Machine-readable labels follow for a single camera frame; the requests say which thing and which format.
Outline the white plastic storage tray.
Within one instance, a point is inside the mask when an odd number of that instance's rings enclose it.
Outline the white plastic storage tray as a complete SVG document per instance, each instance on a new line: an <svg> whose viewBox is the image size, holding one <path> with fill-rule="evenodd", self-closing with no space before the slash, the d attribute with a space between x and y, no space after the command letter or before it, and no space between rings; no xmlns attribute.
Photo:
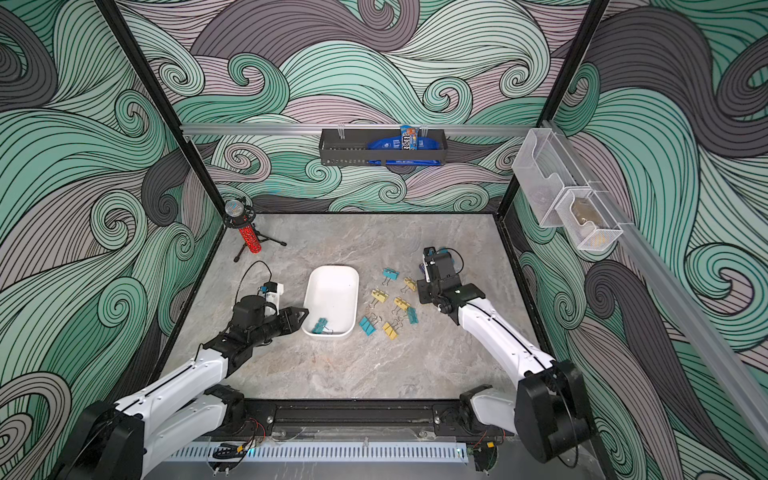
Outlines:
<svg viewBox="0 0 768 480"><path fill-rule="evenodd" d="M302 331L313 339L341 340L348 337L356 324L359 273L351 266L324 265L310 274L304 299L309 315ZM323 334L311 332L320 318L326 318Z"/></svg>

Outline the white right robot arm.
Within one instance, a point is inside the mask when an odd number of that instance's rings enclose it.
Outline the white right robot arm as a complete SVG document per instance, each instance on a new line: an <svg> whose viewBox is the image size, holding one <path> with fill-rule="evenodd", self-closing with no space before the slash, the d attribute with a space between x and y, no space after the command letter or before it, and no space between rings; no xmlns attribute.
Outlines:
<svg viewBox="0 0 768 480"><path fill-rule="evenodd" d="M597 434L583 374L570 361L557 361L529 341L473 283L464 284L451 252L423 250L419 302L431 304L472 335L515 384L510 396L491 387L469 396L474 418L515 434L528 453L546 463Z"/></svg>

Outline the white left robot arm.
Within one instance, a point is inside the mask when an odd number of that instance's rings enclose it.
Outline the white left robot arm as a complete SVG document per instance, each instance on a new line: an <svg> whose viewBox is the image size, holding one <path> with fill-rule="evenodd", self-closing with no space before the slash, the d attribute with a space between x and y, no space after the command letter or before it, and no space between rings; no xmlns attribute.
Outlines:
<svg viewBox="0 0 768 480"><path fill-rule="evenodd" d="M197 437L245 424L244 397L223 380L257 347L299 331L309 311L279 308L278 297L248 295L226 328L192 359L117 401L96 401L78 417L50 474L53 479L142 479Z"/></svg>

